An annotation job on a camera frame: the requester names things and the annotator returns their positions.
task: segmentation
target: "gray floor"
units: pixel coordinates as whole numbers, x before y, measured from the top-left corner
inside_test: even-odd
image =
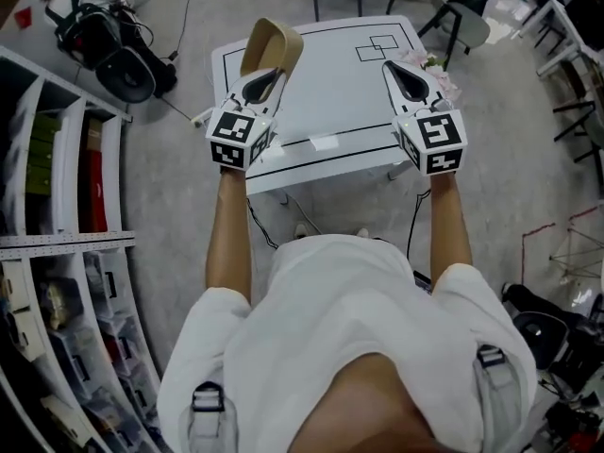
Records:
[[[153,0],[141,8],[155,32],[160,56],[174,50],[186,0]],[[381,15],[387,0],[364,0],[365,15]],[[567,121],[551,109],[568,90],[554,75],[540,80],[535,69],[553,41],[533,50],[535,36],[513,38],[519,26],[513,12],[519,0],[492,0],[494,43],[465,56],[456,48],[449,67],[462,89],[470,152],[458,173],[475,265],[499,290],[521,276],[522,234],[543,224],[557,227],[527,239],[527,284],[547,296],[559,290],[560,273],[547,261],[562,243],[566,219],[597,204],[593,162],[574,164],[587,149],[586,138],[554,143]],[[355,0],[320,0],[322,20],[356,16]],[[428,0],[397,0],[394,12],[419,29],[432,15]],[[191,0],[187,31],[177,62],[179,84],[166,98],[192,116],[213,105],[210,52],[245,38],[259,17],[289,25],[314,21],[312,0]],[[428,50],[442,55],[447,38],[433,30]],[[135,122],[126,131],[123,153],[123,202],[126,225],[137,232],[131,252],[140,312],[160,370],[167,361],[190,306],[203,292],[203,267],[210,238],[218,170],[210,161],[203,133],[163,102],[133,108]],[[385,169],[336,176],[292,187],[316,224],[326,232],[371,233],[402,250],[407,245],[415,196],[428,182],[414,170],[388,182]],[[289,241],[300,213],[281,207],[268,194],[252,204],[277,243]],[[596,211],[589,229],[601,229]],[[263,296],[272,249],[252,225],[254,297]],[[411,247],[411,265],[428,273],[429,203],[419,212]],[[564,289],[561,303],[571,299]]]

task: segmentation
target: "backpack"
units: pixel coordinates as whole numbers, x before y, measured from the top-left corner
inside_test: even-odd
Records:
[[[492,345],[479,347],[473,365],[484,425],[482,453],[515,453],[524,423],[520,379]],[[191,421],[180,431],[183,453],[237,453],[237,412],[222,384],[219,370],[193,392]]]

